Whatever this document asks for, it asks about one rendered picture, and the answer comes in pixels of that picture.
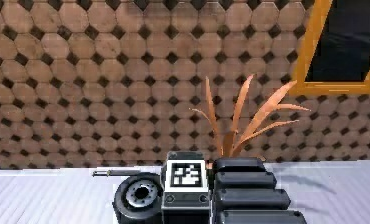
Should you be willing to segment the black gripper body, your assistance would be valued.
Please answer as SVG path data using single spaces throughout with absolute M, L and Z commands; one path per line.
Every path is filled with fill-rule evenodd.
M 112 203 L 118 224 L 162 224 L 162 194 L 158 174 L 128 177 L 118 186 Z

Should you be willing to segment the orange framed dark window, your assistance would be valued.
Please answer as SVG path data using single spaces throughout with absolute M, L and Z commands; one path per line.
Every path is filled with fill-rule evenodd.
M 312 0 L 293 95 L 370 94 L 370 0 Z

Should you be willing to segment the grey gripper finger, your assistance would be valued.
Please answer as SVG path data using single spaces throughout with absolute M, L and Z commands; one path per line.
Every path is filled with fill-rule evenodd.
M 139 173 L 140 170 L 96 170 L 92 176 L 135 176 Z

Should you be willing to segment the orange leafed house plant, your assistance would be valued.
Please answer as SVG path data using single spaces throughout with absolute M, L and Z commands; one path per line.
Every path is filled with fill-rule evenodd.
M 238 157 L 241 151 L 245 148 L 245 146 L 251 139 L 275 127 L 298 122 L 298 119 L 289 121 L 277 121 L 267 125 L 262 129 L 259 129 L 262 122 L 271 113 L 283 109 L 308 111 L 308 108 L 300 105 L 282 103 L 282 100 L 286 96 L 286 94 L 297 84 L 296 81 L 290 81 L 274 91 L 274 93 L 268 98 L 268 100 L 254 114 L 252 120 L 248 123 L 244 132 L 240 133 L 239 132 L 240 117 L 247 94 L 249 92 L 250 84 L 254 77 L 255 75 L 251 74 L 244 80 L 239 90 L 238 98 L 234 105 L 230 130 L 224 135 L 220 133 L 220 129 L 217 123 L 216 109 L 212 97 L 210 79 L 208 77 L 205 78 L 205 98 L 207 102 L 208 112 L 205 113 L 200 109 L 192 108 L 192 111 L 201 114 L 208 121 L 213 133 L 215 147 L 219 151 L 219 155 L 221 157 L 225 158 Z

